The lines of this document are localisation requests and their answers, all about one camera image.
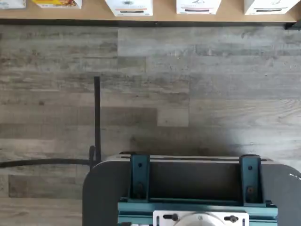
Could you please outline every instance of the laminate flooring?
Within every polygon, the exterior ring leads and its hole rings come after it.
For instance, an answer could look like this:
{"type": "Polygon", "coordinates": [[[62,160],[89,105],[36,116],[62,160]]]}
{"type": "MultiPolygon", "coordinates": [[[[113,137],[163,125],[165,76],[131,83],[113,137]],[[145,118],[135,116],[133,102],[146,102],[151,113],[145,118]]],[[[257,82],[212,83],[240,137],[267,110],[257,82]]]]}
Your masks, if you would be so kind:
{"type": "MultiPolygon", "coordinates": [[[[0,161],[255,153],[301,170],[301,32],[0,25],[0,161]]],[[[81,225],[83,166],[0,170],[0,226],[81,225]]]]}

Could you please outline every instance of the teal metal frame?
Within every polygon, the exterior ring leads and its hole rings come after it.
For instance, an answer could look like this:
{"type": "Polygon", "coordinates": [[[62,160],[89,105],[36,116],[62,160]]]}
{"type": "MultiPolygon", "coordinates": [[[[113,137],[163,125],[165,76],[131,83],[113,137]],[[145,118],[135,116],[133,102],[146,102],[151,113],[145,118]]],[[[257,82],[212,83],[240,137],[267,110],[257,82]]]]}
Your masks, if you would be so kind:
{"type": "Polygon", "coordinates": [[[149,197],[150,157],[131,156],[131,183],[128,197],[118,203],[118,223],[153,224],[155,210],[195,212],[246,212],[250,226],[277,226],[278,208],[264,199],[261,158],[243,155],[239,159],[241,171],[241,201],[169,199],[149,197]]]}

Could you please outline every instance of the black wire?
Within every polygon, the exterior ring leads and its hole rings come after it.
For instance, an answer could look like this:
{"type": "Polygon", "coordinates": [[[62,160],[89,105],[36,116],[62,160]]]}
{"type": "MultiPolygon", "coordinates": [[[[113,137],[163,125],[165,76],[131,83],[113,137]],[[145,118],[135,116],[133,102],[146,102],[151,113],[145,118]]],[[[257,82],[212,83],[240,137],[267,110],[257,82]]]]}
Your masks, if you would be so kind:
{"type": "Polygon", "coordinates": [[[90,166],[90,170],[94,165],[101,162],[101,139],[100,139],[100,77],[94,77],[94,97],[95,97],[95,146],[89,149],[89,160],[85,159],[32,159],[0,162],[0,168],[16,167],[16,166],[33,166],[46,164],[75,164],[90,166]]]}
{"type": "Polygon", "coordinates": [[[0,168],[16,167],[16,166],[33,166],[46,164],[75,164],[90,165],[90,160],[85,159],[32,159],[0,162],[0,168]]]}

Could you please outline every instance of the cereal box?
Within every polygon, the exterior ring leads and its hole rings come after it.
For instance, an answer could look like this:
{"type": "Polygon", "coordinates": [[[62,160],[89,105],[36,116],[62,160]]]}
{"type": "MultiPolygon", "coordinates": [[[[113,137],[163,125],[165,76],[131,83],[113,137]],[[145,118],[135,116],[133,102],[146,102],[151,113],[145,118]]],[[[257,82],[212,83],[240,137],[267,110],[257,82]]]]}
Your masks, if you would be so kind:
{"type": "Polygon", "coordinates": [[[81,8],[82,0],[32,0],[41,8],[81,8]]]}

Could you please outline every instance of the white box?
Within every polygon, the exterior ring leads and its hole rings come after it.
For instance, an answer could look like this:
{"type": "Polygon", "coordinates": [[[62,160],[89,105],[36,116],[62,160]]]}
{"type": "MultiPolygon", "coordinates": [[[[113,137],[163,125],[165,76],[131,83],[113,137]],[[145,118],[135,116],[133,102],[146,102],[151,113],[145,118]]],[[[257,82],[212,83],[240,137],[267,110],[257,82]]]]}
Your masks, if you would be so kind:
{"type": "Polygon", "coordinates": [[[32,0],[41,8],[81,8],[82,0],[32,0]]]}
{"type": "Polygon", "coordinates": [[[177,0],[177,14],[216,14],[222,0],[177,0]]]}
{"type": "Polygon", "coordinates": [[[152,0],[105,0],[115,16],[152,16],[152,0]]]}
{"type": "Polygon", "coordinates": [[[285,14],[300,0],[245,0],[245,15],[285,14]]]}
{"type": "Polygon", "coordinates": [[[25,8],[26,0],[0,0],[0,9],[25,8]]]}

